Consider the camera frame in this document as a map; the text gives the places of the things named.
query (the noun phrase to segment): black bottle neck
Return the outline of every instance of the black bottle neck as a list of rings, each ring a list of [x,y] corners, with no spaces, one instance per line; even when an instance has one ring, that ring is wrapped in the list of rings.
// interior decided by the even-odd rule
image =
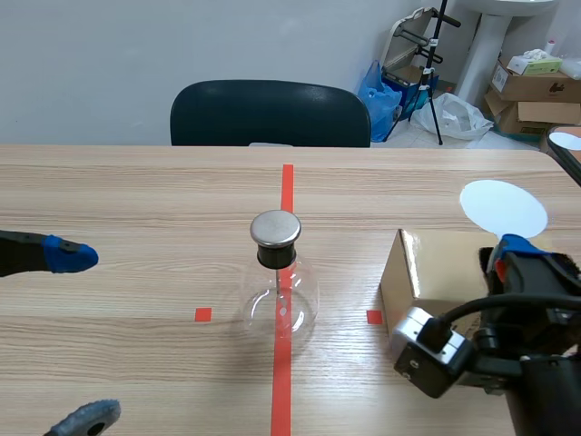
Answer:
[[[258,246],[258,262],[270,270],[282,270],[292,265],[297,258],[294,243],[286,247],[269,248]]]

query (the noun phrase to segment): sink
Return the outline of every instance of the sink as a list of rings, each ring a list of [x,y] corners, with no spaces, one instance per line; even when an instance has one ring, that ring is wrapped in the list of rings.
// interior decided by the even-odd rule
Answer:
[[[558,0],[460,0],[460,3],[481,14],[532,16],[544,13]]]
[[[464,71],[455,94],[462,100],[480,105],[502,49],[513,16],[543,14],[560,0],[459,0],[482,14],[480,27],[470,47]],[[543,47],[529,47],[529,50]]]

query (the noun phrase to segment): red tape mark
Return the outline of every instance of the red tape mark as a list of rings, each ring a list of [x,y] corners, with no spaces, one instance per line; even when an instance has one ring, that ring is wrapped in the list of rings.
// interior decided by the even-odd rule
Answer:
[[[367,311],[367,322],[369,324],[382,324],[383,315],[381,311]]]
[[[287,212],[293,212],[294,209],[294,168],[292,165],[282,166],[281,209]],[[281,299],[277,301],[272,368],[271,436],[291,436],[291,269],[280,270],[280,278],[281,296],[282,300],[286,302],[286,307],[282,306]]]
[[[196,322],[210,322],[212,320],[212,307],[199,307],[196,309]]]

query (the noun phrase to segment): white plastic bag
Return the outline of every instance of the white plastic bag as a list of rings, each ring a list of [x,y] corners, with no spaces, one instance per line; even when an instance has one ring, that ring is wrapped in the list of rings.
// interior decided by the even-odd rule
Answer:
[[[564,73],[575,80],[581,80],[581,59],[563,59],[561,73]]]
[[[453,94],[443,94],[434,100],[439,131],[445,136],[458,139],[478,139],[492,128],[494,123],[487,120],[473,105]],[[434,117],[429,104],[414,112],[411,121],[418,127],[436,132]]]

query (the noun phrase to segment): tripod stand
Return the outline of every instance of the tripod stand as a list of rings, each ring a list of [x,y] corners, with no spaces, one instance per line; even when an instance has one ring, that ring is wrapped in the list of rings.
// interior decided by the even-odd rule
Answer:
[[[432,109],[432,115],[434,117],[434,125],[436,126],[436,132],[438,133],[438,142],[440,145],[444,144],[444,142],[442,141],[442,135],[439,132],[439,125],[438,125],[438,118],[436,117],[436,110],[434,109],[434,90],[433,90],[434,67],[432,65],[434,64],[434,58],[437,57],[436,47],[438,47],[439,33],[440,33],[441,28],[442,28],[442,23],[445,22],[445,23],[448,23],[449,25],[453,25],[454,27],[461,26],[459,21],[457,21],[453,18],[450,18],[449,16],[444,15],[446,12],[447,5],[448,5],[448,0],[442,0],[442,5],[441,5],[439,11],[436,8],[432,9],[432,14],[433,14],[433,16],[435,16],[438,19],[438,21],[436,22],[436,29],[434,30],[433,37],[428,40],[428,47],[429,47],[428,56],[427,56],[428,60],[426,62],[426,66],[424,67],[424,70],[422,72],[421,79],[419,81],[419,86],[417,87],[414,95],[409,99],[408,104],[406,104],[406,107],[401,112],[401,115],[398,117],[398,119],[391,126],[391,129],[389,130],[389,133],[386,136],[385,141],[388,140],[389,136],[394,131],[394,129],[396,128],[398,123],[400,121],[402,121],[403,114],[405,114],[408,111],[410,105],[413,103],[413,107],[411,108],[411,112],[409,113],[409,116],[408,116],[408,122],[411,121],[411,116],[416,111],[416,106],[418,105],[419,95],[421,94],[422,91],[428,91],[428,100],[429,100],[429,105]],[[410,37],[410,36],[405,35],[405,33],[402,33],[401,36],[408,39],[409,41],[412,41],[412,42],[417,42],[418,40],[422,39],[421,36],[412,35]],[[424,51],[422,45],[418,45],[418,48],[419,48],[419,52]]]

